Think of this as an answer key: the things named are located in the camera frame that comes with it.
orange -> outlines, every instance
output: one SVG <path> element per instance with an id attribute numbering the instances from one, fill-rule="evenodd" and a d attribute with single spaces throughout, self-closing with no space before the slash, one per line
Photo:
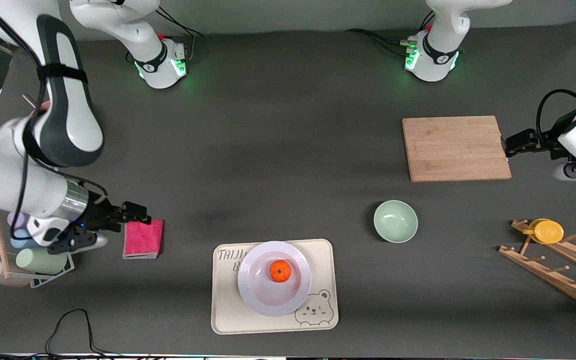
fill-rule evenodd
<path id="1" fill-rule="evenodd" d="M 290 279 L 290 264 L 286 260 L 276 260 L 270 264 L 270 278 L 275 283 L 285 283 Z"/>

green indicator light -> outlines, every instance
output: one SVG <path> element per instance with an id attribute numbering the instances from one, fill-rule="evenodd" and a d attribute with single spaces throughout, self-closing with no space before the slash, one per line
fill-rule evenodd
<path id="1" fill-rule="evenodd" d="M 459 51 L 454 55 L 454 59 L 452 60 L 452 64 L 450 65 L 450 70 L 455 68 L 455 63 L 457 63 L 457 57 L 459 57 Z"/>
<path id="2" fill-rule="evenodd" d="M 144 79 L 144 74 L 142 73 L 142 69 L 139 68 L 139 65 L 137 64 L 137 61 L 134 62 L 134 66 L 135 68 L 137 68 L 137 71 L 139 72 L 139 77 Z"/>
<path id="3" fill-rule="evenodd" d="M 408 70 L 412 70 L 415 68 L 415 65 L 417 64 L 417 60 L 419 59 L 419 50 L 415 49 L 411 55 L 412 55 L 412 60 L 406 61 L 406 68 Z"/>
<path id="4" fill-rule="evenodd" d="M 180 77 L 186 75 L 186 68 L 183 66 L 183 61 L 170 59 L 170 64 L 172 64 L 172 67 L 174 68 L 174 71 L 176 71 L 177 75 Z"/>

pink cloth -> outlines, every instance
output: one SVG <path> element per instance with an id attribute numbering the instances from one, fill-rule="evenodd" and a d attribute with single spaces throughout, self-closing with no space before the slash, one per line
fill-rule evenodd
<path id="1" fill-rule="evenodd" d="M 154 219 L 150 225 L 130 221 L 125 226 L 123 259 L 156 259 L 160 254 L 164 220 Z"/>

beige tray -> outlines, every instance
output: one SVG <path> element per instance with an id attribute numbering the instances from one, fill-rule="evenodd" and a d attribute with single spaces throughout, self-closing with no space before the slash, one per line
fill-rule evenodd
<path id="1" fill-rule="evenodd" d="M 290 315 L 268 317 L 250 309 L 240 296 L 237 274 L 243 258 L 261 243 L 222 244 L 212 254 L 212 330 L 219 335 L 329 330 L 339 321 L 332 245 L 326 239 L 291 240 L 308 260 L 310 292 Z"/>

gray tabletop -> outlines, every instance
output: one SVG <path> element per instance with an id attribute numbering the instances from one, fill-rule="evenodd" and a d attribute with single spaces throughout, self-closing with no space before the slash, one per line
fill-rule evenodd
<path id="1" fill-rule="evenodd" d="M 538 153 L 512 158 L 510 180 L 414 184 L 402 134 L 407 117 L 494 115 L 505 136 L 533 127 L 546 92 L 576 91 L 576 23 L 474 29 L 463 47 L 429 84 L 361 34 L 209 36 L 188 78 L 155 90 L 117 41 L 81 43 L 106 146 L 71 172 L 165 219 L 164 252 L 122 260 L 123 235 L 110 233 L 52 284 L 0 286 L 0 352 L 43 349 L 62 313 L 86 308 L 96 344 L 121 353 L 576 359 L 576 301 L 495 249 L 521 242 L 510 219 L 576 232 L 576 182 L 552 178 L 555 163 Z M 21 94 L 37 86 L 30 60 L 14 55 L 0 125 L 30 111 Z M 573 107 L 553 98 L 544 126 Z M 371 227 L 389 199 L 418 213 L 407 243 Z M 212 331 L 215 247 L 313 238 L 334 248 L 336 328 Z M 528 254 L 565 264 L 537 246 Z M 62 324 L 54 351 L 87 351 L 82 317 Z"/>

